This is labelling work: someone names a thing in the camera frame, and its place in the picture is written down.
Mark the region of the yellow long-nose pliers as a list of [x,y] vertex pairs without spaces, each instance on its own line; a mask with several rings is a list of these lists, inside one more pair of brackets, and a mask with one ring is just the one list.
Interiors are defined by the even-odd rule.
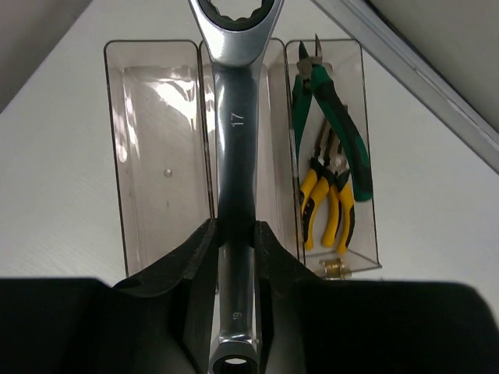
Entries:
[[349,164],[344,154],[342,144],[338,136],[330,130],[331,133],[331,170],[333,171],[334,196],[339,202],[340,222],[342,223],[342,232],[340,234],[337,253],[344,255],[349,249],[353,232],[356,225],[355,203],[352,187],[350,184]]

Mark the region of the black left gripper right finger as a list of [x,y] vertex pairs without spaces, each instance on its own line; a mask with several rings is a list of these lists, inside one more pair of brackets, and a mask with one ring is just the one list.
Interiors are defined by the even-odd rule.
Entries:
[[322,373],[327,284],[280,244],[269,224],[254,228],[260,373]]

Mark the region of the green side cutters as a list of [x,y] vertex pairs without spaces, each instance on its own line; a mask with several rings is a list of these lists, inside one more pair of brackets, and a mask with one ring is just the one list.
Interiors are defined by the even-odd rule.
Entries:
[[348,161],[356,202],[373,198],[370,157],[359,130],[345,109],[322,60],[320,40],[315,39],[315,54],[310,55],[305,44],[299,42],[296,63],[298,72],[292,88],[292,126],[296,150],[299,150],[310,105],[315,100],[340,140]]

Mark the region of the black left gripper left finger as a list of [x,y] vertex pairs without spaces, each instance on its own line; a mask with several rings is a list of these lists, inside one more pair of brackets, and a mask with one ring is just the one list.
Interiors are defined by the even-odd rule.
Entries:
[[120,341],[134,373],[206,373],[218,267],[217,221],[118,282]]

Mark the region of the yellow black pliers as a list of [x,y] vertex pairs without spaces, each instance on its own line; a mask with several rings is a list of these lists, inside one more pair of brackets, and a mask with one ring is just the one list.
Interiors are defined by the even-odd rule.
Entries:
[[321,245],[334,245],[342,218],[342,204],[336,182],[343,164],[340,142],[328,120],[323,120],[314,144],[309,171],[300,186],[303,238],[307,250],[314,247],[313,225],[325,199],[328,199],[328,216]]

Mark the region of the large silver ratchet wrench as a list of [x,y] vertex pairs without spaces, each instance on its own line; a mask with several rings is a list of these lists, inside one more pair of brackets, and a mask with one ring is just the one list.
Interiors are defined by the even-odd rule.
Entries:
[[210,1],[190,3],[214,83],[220,323],[211,373],[258,371],[253,233],[259,87],[264,55],[282,6],[281,1],[263,1],[250,16],[233,19]]

